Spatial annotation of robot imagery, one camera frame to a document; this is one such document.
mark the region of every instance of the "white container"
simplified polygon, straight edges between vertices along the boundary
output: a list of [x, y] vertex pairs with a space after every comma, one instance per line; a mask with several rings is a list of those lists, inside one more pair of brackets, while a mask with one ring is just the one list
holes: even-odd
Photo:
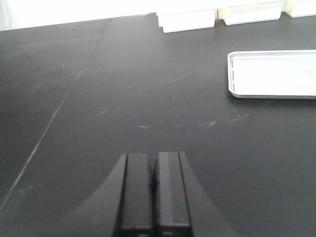
[[316, 99], [316, 50], [232, 52], [227, 58], [235, 97]]
[[287, 0], [285, 12], [291, 17], [316, 15], [316, 0]]
[[240, 0], [218, 10], [218, 18], [226, 25], [277, 20], [281, 16], [283, 0]]
[[158, 7], [159, 26], [165, 33], [214, 27], [220, 0], [163, 0]]
[[216, 9], [158, 16], [163, 32], [177, 32], [214, 27]]

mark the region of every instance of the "white tray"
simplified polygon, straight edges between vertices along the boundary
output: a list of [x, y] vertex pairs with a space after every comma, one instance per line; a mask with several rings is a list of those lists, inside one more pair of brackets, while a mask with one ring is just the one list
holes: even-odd
[[232, 52], [228, 85], [239, 98], [316, 99], [316, 50]]

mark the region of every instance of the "white box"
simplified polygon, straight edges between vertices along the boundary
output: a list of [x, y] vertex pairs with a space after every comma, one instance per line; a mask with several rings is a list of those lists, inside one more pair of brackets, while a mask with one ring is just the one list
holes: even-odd
[[163, 32], [177, 32], [214, 27], [216, 9], [158, 16]]
[[287, 0], [285, 9], [291, 17], [316, 15], [316, 0]]
[[162, 0], [157, 6], [159, 26], [165, 33], [214, 27], [221, 0]]
[[283, 0], [241, 0], [218, 10], [218, 18], [226, 25], [277, 20], [281, 16]]

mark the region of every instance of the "black table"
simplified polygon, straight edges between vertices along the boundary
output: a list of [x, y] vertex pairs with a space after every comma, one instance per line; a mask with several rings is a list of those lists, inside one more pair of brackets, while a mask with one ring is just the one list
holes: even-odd
[[121, 153], [185, 151], [241, 237], [314, 237], [316, 101], [234, 98], [227, 54], [315, 49], [315, 23], [164, 34], [146, 15], [0, 32], [0, 236], [42, 236]]

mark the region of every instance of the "white wall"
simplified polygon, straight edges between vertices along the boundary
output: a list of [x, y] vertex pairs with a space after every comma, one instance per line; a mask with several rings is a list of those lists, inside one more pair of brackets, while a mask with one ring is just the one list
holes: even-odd
[[0, 0], [0, 30], [155, 12], [154, 0]]

